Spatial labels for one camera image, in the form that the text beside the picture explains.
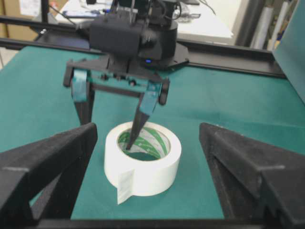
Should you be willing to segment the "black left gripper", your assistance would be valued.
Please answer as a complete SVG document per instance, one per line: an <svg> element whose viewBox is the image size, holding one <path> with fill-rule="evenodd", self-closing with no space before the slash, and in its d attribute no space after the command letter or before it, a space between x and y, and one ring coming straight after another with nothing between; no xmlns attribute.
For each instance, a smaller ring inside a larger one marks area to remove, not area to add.
<svg viewBox="0 0 305 229"><path fill-rule="evenodd" d="M114 57L100 57L94 60L69 60L66 63L63 86L70 87L71 85L71 95L81 125L90 123L92 120L95 91L91 87L90 71L100 72L103 80L109 77L117 80L130 80L133 77L148 81L146 91L140 95L132 123L130 140L126 147L127 150L131 149L141 129L152 115L157 101L160 105L166 104L170 85L169 79L163 79L157 73L145 69L140 66L137 60Z"/></svg>

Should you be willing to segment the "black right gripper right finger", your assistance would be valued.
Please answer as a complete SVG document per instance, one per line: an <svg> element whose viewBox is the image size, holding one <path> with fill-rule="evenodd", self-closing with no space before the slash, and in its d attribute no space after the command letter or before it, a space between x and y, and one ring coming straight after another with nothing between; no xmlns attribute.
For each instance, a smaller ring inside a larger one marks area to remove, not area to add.
<svg viewBox="0 0 305 229"><path fill-rule="evenodd" d="M208 123L199 141L226 219L304 228L304 155Z"/></svg>

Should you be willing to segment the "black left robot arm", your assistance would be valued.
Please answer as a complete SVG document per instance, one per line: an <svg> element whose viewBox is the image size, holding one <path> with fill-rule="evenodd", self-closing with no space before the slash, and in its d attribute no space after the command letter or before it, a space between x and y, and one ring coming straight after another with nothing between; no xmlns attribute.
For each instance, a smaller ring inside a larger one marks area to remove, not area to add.
<svg viewBox="0 0 305 229"><path fill-rule="evenodd" d="M176 0L115 0L103 14L76 26L93 50L102 52L98 59L68 61L63 85L71 95L82 125L92 119L95 91L139 98L127 149L130 149L157 104L165 105L170 81L158 70L189 62L188 49L177 42L178 24L173 16L181 7ZM144 92L105 86L92 82L92 72L101 80L111 78L137 85L147 81Z"/></svg>

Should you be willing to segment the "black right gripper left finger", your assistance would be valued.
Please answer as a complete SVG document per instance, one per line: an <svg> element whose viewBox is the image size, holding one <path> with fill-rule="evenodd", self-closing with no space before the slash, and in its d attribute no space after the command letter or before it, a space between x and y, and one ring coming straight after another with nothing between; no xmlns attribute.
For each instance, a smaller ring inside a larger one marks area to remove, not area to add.
<svg viewBox="0 0 305 229"><path fill-rule="evenodd" d="M88 123L1 153L1 228L69 219L97 138Z"/></svg>

